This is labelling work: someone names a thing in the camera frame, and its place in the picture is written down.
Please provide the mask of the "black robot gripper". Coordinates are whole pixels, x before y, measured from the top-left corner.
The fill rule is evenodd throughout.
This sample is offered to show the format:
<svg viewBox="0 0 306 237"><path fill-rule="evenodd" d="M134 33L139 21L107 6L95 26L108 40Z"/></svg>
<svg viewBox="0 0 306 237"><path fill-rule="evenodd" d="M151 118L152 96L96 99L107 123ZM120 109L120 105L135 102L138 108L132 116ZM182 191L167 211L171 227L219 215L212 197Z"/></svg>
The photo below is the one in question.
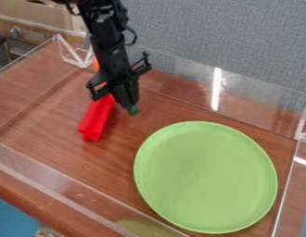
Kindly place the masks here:
<svg viewBox="0 0 306 237"><path fill-rule="evenodd" d="M136 31L128 25L120 26L112 19L103 21L84 19L84 21L91 33L95 58L102 67L114 76L132 69L140 79L140 76L152 69L152 66L148 62L147 52L143 52L143 58L134 65L130 64L126 47L135 45ZM134 77L128 80L127 89L123 84L112 86L114 96L122 107L138 105L140 99L139 79Z"/></svg>

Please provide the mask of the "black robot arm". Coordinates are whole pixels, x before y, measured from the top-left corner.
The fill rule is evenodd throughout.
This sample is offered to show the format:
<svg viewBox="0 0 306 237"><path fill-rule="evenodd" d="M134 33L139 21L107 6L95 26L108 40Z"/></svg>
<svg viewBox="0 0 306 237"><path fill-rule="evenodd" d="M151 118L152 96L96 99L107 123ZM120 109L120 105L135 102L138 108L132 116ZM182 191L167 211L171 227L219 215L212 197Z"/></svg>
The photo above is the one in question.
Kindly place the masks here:
<svg viewBox="0 0 306 237"><path fill-rule="evenodd" d="M74 16L82 16L88 32L99 72L87 83L92 99L111 94L120 106L131 110L140 99L139 79L152 66L150 54L130 64L127 46L136 44L136 31L127 25L127 8L122 0L55 0Z"/></svg>

